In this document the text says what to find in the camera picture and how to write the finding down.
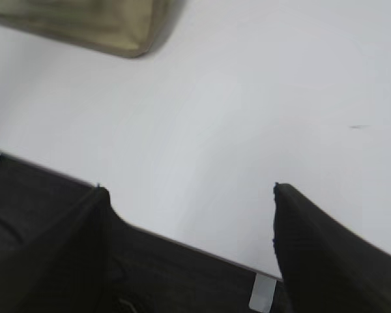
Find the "dark floor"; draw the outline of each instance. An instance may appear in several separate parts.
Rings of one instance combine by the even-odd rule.
[[[109,236],[110,279],[117,294],[144,304],[143,311],[254,312],[248,308],[254,272],[137,231],[115,213]],[[274,299],[273,313],[291,313],[282,284]]]

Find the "tabletop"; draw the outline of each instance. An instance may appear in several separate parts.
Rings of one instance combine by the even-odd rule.
[[[0,26],[0,150],[277,278],[275,182],[391,253],[391,0],[177,8],[139,59]]]

